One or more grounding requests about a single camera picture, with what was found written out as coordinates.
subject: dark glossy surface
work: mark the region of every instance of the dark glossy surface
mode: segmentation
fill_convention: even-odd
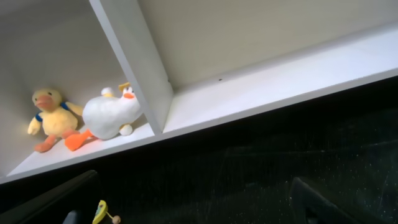
[[[301,175],[396,223],[397,95],[391,78],[2,185],[0,195],[12,207],[95,169],[123,223],[293,223],[289,187]]]

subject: black object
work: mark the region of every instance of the black object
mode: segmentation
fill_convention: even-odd
[[[357,207],[344,203],[339,195],[304,177],[294,178],[290,200],[296,224],[385,223]]]
[[[90,170],[1,214],[0,223],[92,223],[101,193],[98,174]]]

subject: white goose toy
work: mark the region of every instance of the white goose toy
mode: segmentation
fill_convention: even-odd
[[[114,97],[111,88],[104,88],[102,96],[87,102],[82,117],[88,129],[66,138],[65,145],[69,150],[80,148],[90,137],[106,140],[118,133],[122,136],[132,133],[130,124],[141,116],[142,110],[129,83],[119,85],[119,89],[123,93],[121,98]]]

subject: orange leg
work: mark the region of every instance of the orange leg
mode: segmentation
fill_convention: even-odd
[[[80,132],[70,128],[70,129],[66,130],[65,132],[63,132],[61,137],[62,137],[62,139],[66,139],[67,137],[71,136],[72,134],[80,134]]]
[[[72,134],[71,136],[65,139],[65,145],[71,151],[75,151],[80,148],[86,139],[93,137],[93,134],[87,129],[84,133],[81,134]]]
[[[35,146],[35,151],[37,152],[47,152],[52,148],[52,146],[55,144],[57,136],[54,134],[50,134],[47,139],[43,143],[37,144]]]

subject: orange beak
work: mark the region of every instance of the orange beak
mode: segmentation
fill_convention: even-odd
[[[123,94],[123,97],[125,97],[125,98],[127,98],[127,99],[133,99],[133,98],[134,98],[134,95],[131,94],[131,93],[125,93],[125,94]]]
[[[39,96],[36,100],[36,106],[43,109],[50,109],[53,106],[51,96]]]

